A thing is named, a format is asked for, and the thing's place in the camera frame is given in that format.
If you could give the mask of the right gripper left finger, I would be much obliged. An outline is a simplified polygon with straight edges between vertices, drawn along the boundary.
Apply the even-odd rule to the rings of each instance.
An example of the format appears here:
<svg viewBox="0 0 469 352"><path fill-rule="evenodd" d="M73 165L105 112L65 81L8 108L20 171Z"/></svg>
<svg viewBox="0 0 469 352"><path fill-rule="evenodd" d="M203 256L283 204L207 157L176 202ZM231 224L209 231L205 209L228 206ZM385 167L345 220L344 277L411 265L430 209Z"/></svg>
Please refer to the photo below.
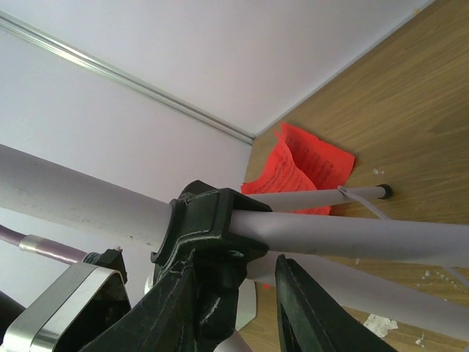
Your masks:
<svg viewBox="0 0 469 352"><path fill-rule="evenodd" d="M195 351L193 255L177 261L137 305L83 351Z"/></svg>

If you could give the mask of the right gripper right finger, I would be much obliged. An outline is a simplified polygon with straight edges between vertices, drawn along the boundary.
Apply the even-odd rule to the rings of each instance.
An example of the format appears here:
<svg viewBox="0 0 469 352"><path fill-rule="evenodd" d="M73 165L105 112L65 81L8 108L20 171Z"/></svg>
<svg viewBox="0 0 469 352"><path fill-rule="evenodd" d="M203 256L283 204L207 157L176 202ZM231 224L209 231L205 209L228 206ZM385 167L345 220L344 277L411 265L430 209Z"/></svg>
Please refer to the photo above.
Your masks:
<svg viewBox="0 0 469 352"><path fill-rule="evenodd" d="M282 351L393 351L343 309L295 260L276 260Z"/></svg>

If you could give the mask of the white tripod music stand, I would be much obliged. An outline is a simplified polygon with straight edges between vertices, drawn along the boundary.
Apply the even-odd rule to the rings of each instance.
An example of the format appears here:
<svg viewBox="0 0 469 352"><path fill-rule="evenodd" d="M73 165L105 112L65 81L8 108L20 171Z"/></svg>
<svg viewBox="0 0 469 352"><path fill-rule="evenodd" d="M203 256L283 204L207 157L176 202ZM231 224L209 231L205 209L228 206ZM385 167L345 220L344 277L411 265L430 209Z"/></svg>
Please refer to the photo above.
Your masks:
<svg viewBox="0 0 469 352"><path fill-rule="evenodd" d="M357 218L302 214L304 208L356 202L341 188L246 196L195 181L165 203L1 147L3 208L148 246L155 267L148 292L177 261L193 255L195 351L247 350L235 331L240 286L252 279L276 287L276 260L282 254L295 260L346 311L375 312L374 305L382 300L368 285L381 278L333 261L335 256L358 258L353 255L351 229ZM118 249L86 253L8 228L1 229L1 239L66 263L67 268L87 263L117 270L126 283ZM130 304L130 311L135 305ZM1 345L8 327L26 308L1 296Z"/></svg>

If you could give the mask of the red sheet music paper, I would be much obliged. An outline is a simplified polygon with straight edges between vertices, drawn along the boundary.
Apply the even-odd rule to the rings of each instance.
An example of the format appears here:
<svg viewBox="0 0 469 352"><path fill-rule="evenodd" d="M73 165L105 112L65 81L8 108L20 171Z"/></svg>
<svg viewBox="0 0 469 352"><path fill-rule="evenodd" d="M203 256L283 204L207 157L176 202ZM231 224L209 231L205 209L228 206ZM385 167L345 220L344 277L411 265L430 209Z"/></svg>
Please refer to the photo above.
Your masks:
<svg viewBox="0 0 469 352"><path fill-rule="evenodd" d="M288 146L296 167L317 189L335 189L349 179L355 165L353 154L284 122L279 138Z"/></svg>

